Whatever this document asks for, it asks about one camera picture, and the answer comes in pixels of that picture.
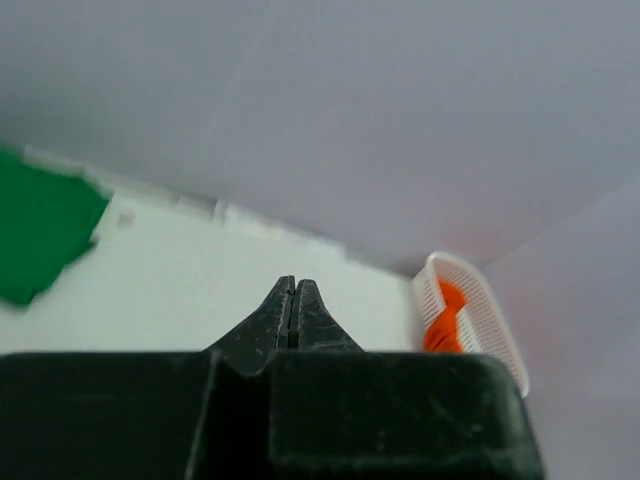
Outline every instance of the white basket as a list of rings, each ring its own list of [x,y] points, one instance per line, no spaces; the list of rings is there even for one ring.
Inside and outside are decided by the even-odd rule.
[[[480,271],[464,260],[444,252],[429,255],[425,267],[413,279],[413,291],[425,331],[444,311],[438,278],[454,284],[464,293],[465,307],[458,313],[458,337],[466,353],[486,353],[507,366],[520,387],[529,393],[529,375],[491,287]]]

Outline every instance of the white table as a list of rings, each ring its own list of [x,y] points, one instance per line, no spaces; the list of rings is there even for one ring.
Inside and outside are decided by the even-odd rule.
[[[202,349],[289,274],[316,280],[363,348],[406,351],[420,340],[409,281],[389,272],[124,194],[96,233],[98,247],[28,309],[0,305],[0,353]]]

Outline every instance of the green fabric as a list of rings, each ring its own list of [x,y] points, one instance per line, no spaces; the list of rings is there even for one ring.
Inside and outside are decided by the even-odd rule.
[[[80,177],[22,163],[0,149],[0,298],[26,306],[93,248],[109,199]]]

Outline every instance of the black object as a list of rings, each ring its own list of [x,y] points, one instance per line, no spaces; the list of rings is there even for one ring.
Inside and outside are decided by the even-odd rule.
[[[294,285],[204,352],[3,357],[0,478],[544,478],[499,361],[365,353]]]

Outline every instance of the orange cloth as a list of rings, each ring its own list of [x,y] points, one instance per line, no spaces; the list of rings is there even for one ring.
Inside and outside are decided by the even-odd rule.
[[[456,315],[467,304],[467,300],[455,285],[440,279],[438,283],[446,307],[427,330],[424,349],[428,352],[463,353],[458,342]]]

